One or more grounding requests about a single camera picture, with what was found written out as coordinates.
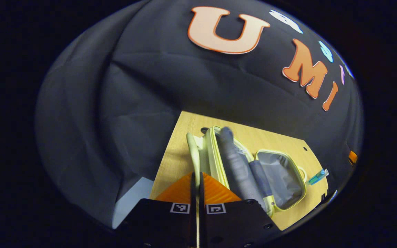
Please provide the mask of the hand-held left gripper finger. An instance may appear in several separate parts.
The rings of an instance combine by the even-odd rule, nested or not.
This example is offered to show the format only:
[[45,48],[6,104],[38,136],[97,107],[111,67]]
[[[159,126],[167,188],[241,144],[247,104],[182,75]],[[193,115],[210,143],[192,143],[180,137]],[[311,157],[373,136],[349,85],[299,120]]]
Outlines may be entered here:
[[198,195],[200,248],[260,248],[281,234],[258,201],[238,199],[206,173]]
[[189,173],[156,199],[141,199],[116,229],[120,248],[194,248],[196,180]]

